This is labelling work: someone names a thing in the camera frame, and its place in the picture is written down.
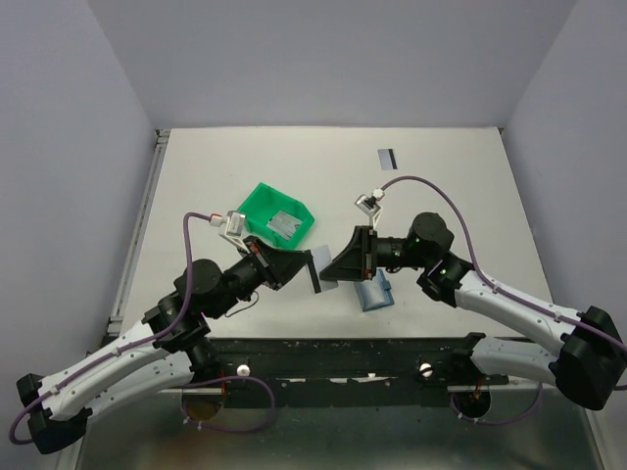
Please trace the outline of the silver card with black stripe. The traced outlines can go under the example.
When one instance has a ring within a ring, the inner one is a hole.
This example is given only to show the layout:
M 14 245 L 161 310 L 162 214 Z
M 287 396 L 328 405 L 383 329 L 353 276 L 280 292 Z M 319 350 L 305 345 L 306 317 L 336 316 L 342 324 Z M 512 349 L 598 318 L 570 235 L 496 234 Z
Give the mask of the silver card with black stripe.
M 315 295 L 328 292 L 339 287 L 337 281 L 325 281 L 320 278 L 321 271 L 332 261 L 331 251 L 327 245 L 320 245 L 309 249 L 311 260 L 308 262 L 313 293 Z

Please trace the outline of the blue card holder wallet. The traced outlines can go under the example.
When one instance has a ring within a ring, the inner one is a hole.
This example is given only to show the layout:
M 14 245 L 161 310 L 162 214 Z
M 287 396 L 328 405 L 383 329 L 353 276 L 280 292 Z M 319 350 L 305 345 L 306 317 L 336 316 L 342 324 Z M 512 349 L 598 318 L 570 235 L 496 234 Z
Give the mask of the blue card holder wallet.
M 371 280 L 355 282 L 354 287 L 363 312 L 374 311 L 395 304 L 391 284 L 380 268 L 377 269 L 376 275 Z

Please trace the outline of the green plastic bin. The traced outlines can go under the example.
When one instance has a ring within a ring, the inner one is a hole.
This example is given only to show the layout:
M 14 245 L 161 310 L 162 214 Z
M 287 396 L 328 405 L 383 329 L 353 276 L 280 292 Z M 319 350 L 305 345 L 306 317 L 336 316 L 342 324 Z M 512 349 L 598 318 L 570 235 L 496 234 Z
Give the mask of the green plastic bin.
M 273 187 L 260 182 L 238 210 L 245 215 L 247 230 L 267 239 L 274 247 L 295 250 L 313 227 L 308 208 Z

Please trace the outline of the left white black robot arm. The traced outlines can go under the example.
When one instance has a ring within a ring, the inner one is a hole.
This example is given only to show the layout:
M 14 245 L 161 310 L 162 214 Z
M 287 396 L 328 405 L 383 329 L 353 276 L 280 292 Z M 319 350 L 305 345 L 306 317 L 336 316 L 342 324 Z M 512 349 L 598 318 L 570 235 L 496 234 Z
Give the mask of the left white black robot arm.
M 17 382 L 29 436 L 10 441 L 42 454 L 73 445 L 89 419 L 129 399 L 170 387 L 205 387 L 221 379 L 209 322 L 226 315 L 262 286 L 274 291 L 303 268 L 314 267 L 310 251 L 276 249 L 247 237 L 241 258 L 226 270 L 211 259 L 191 259 L 159 300 L 129 330 L 73 366 L 48 376 L 27 374 Z

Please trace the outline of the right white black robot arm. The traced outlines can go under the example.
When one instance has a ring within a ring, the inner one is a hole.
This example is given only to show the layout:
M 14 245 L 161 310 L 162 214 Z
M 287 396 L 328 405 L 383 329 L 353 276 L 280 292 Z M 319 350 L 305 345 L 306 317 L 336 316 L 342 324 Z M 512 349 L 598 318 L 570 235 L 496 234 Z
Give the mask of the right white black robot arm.
M 371 280 L 383 268 L 419 271 L 422 292 L 435 302 L 484 315 L 525 337 L 517 344 L 484 337 L 451 359 L 464 384 L 486 375 L 512 375 L 556 387 L 591 410 L 604 408 L 626 370 L 626 351 L 616 325 L 603 309 L 551 305 L 480 273 L 456 256 L 453 233 L 435 212 L 422 212 L 404 238 L 355 228 L 348 245 L 321 272 L 324 281 Z

